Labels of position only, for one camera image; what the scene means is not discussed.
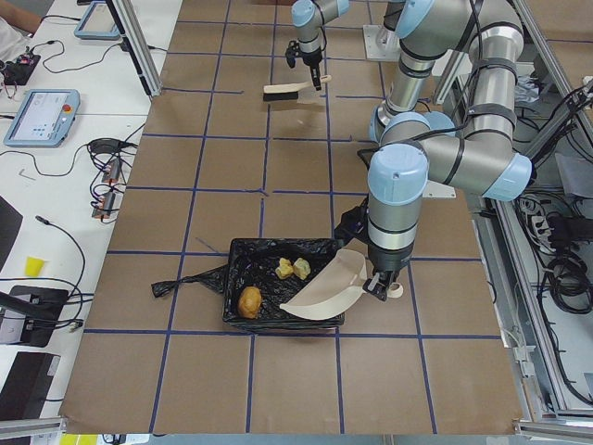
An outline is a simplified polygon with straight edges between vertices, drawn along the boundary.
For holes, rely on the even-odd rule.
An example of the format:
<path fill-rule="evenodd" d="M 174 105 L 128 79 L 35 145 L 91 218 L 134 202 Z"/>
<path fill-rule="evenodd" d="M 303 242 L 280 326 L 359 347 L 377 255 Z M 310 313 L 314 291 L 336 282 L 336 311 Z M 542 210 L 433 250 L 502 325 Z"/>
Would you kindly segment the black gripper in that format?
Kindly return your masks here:
<path fill-rule="evenodd" d="M 301 58 L 306 66 L 312 70 L 317 70 L 322 62 L 322 51 L 320 48 L 307 52 L 300 48 L 299 41 L 291 40 L 284 52 L 288 66 L 293 69 L 296 66 L 298 58 Z"/>
<path fill-rule="evenodd" d="M 367 216 L 366 208 L 357 206 L 342 214 L 339 224 L 334 229 L 334 238 L 343 246 L 356 239 L 367 247 L 374 275 L 363 285 L 366 293 L 379 300 L 397 299 L 399 283 L 396 279 L 400 270 L 410 261 L 412 241 L 404 240 L 403 246 L 391 247 L 387 245 L 387 241 L 372 241 L 371 229 L 374 229 L 374 226 Z"/>

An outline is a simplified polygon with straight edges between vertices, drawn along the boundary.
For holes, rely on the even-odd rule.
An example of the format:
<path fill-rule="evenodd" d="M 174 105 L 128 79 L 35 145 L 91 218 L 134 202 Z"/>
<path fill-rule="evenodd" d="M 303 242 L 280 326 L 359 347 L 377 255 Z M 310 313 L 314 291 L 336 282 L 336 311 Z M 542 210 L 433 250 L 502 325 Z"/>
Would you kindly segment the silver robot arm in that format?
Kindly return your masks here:
<path fill-rule="evenodd" d="M 318 77 L 328 45 L 327 30 L 356 30 L 367 60 L 395 61 L 399 53 L 395 28 L 403 7 L 404 1 L 387 1 L 380 24 L 362 23 L 355 27 L 345 22 L 349 1 L 295 1 L 290 13 L 296 38 L 284 50 L 286 64 L 293 69 L 301 60 L 311 75 Z"/>
<path fill-rule="evenodd" d="M 362 288 L 378 299 L 397 293 L 429 182 L 511 201 L 533 169 L 512 148 L 516 63 L 524 49 L 513 7 L 505 1 L 402 1 L 398 11 L 398 66 L 370 125 L 378 147 L 368 162 L 369 192 L 338 227 L 366 244 L 373 270 Z M 414 106 L 435 62 L 450 50 L 465 53 L 472 72 L 460 123 L 440 126 Z"/>

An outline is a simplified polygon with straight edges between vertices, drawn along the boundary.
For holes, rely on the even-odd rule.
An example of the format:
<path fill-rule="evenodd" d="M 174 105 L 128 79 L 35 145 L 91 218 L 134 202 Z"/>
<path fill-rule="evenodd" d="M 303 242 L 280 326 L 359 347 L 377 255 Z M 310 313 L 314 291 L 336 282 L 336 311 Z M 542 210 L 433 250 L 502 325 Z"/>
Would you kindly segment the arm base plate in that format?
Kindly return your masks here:
<path fill-rule="evenodd" d="M 399 58 L 399 39 L 394 31 L 383 25 L 362 27 L 365 54 L 370 61 L 395 62 Z"/>
<path fill-rule="evenodd" d="M 423 190 L 423 198 L 455 199 L 456 197 L 457 195 L 454 187 L 434 181 L 428 181 Z"/>

